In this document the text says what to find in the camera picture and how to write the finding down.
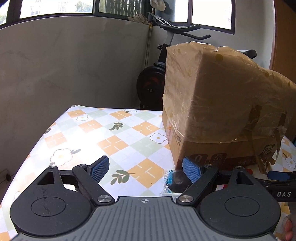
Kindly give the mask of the person's right hand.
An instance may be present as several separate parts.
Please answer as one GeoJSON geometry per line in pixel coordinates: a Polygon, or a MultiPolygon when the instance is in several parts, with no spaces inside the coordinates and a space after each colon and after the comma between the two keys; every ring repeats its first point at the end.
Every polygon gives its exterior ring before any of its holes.
{"type": "Polygon", "coordinates": [[[286,216],[283,220],[283,235],[282,238],[285,241],[293,240],[293,222],[290,215],[286,216]]]}

